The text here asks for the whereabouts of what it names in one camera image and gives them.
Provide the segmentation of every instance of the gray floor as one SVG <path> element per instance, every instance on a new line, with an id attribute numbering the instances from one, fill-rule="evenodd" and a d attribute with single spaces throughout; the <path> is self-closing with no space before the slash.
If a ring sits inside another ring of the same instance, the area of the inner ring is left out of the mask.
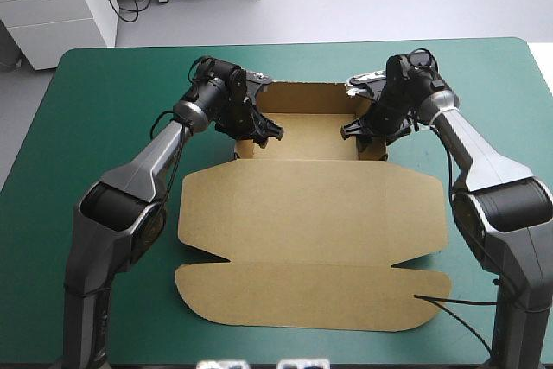
<path id="1" fill-rule="evenodd" d="M 118 46 L 488 36 L 553 42 L 553 0 L 154 0 Z M 52 74 L 0 73 L 0 187 Z"/>

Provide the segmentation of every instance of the flattened cardboard box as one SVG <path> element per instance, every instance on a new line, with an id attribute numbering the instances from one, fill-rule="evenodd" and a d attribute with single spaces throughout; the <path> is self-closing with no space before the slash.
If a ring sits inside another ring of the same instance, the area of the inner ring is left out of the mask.
<path id="1" fill-rule="evenodd" d="M 437 271 L 393 265 L 447 244 L 441 183 L 362 153 L 340 127 L 369 102 L 341 84 L 277 82 L 259 109 L 284 128 L 265 149 L 237 142 L 238 160 L 188 175 L 179 239 L 230 263 L 175 273 L 187 305 L 209 321 L 247 326 L 399 331 L 437 309 Z"/>

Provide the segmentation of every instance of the white cabinet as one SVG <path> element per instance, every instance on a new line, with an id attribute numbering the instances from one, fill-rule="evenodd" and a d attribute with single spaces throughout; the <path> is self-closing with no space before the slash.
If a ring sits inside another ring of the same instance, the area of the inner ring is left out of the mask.
<path id="1" fill-rule="evenodd" d="M 115 46 L 118 25 L 108 0 L 0 0 L 0 20 L 34 69 L 57 67 L 69 49 Z"/>

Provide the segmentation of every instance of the cardboard box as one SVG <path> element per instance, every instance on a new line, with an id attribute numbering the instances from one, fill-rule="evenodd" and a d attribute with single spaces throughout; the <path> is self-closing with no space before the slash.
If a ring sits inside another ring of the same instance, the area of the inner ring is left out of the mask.
<path id="1" fill-rule="evenodd" d="M 283 140 L 238 142 L 237 160 L 184 179 L 179 239 L 230 261 L 176 271 L 187 305 L 233 325 L 399 331 L 431 319 L 439 310 L 413 295 L 448 296 L 448 277 L 394 265 L 446 246 L 442 184 L 384 162 L 383 142 L 359 154 L 342 140 L 370 104 L 342 84 L 275 82 L 257 104 Z"/>

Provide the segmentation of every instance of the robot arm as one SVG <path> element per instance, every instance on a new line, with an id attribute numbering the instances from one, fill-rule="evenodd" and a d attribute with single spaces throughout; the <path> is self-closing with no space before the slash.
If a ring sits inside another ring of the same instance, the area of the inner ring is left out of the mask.
<path id="1" fill-rule="evenodd" d="M 385 72 L 352 77 L 350 91 L 373 101 L 342 128 L 363 147 L 435 128 L 460 174 L 450 189 L 455 224 L 484 270 L 499 274 L 492 356 L 486 367 L 538 369 L 553 296 L 553 204 L 531 170 L 500 155 L 461 115 L 459 99 L 420 49 L 392 56 Z"/>
<path id="2" fill-rule="evenodd" d="M 65 276 L 64 369 L 109 367 L 106 334 L 111 282 L 138 261 L 165 224 L 164 176 L 188 139 L 213 121 L 218 131 L 264 146 L 283 129 L 256 107 L 271 79 L 202 57 L 173 120 L 131 162 L 105 172 L 73 209 L 73 242 Z"/>

